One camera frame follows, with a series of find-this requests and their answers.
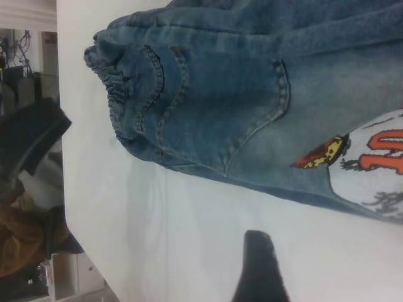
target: cartoon graphic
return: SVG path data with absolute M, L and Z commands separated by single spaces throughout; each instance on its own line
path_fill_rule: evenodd
M 298 160 L 295 166 L 298 168 L 316 168 L 322 164 L 331 165 L 343 151 L 347 137 L 335 137 L 316 148 L 314 151 Z
M 329 166 L 333 191 L 385 217 L 403 220 L 403 109 L 349 134 Z

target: brown leather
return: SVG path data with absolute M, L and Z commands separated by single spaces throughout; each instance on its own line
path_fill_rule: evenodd
M 44 259 L 42 224 L 29 213 L 0 207 L 0 277 Z

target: white surface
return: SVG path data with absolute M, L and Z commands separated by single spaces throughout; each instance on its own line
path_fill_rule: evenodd
M 120 301 L 229 302 L 244 232 L 259 229 L 292 302 L 401 302 L 402 227 L 170 172 L 118 143 L 84 49 L 115 18 L 166 3 L 58 1 L 67 219 Z
M 57 31 L 56 0 L 0 0 L 0 28 Z

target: jeans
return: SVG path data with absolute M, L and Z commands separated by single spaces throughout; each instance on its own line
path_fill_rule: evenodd
M 396 220 L 294 163 L 403 107 L 403 1 L 174 0 L 84 54 L 134 156 L 300 203 Z

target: back pocket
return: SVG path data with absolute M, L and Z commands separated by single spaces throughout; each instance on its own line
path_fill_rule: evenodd
M 157 127 L 167 153 L 226 175 L 258 130 L 282 116 L 290 88 L 282 61 L 171 47 L 181 74 Z

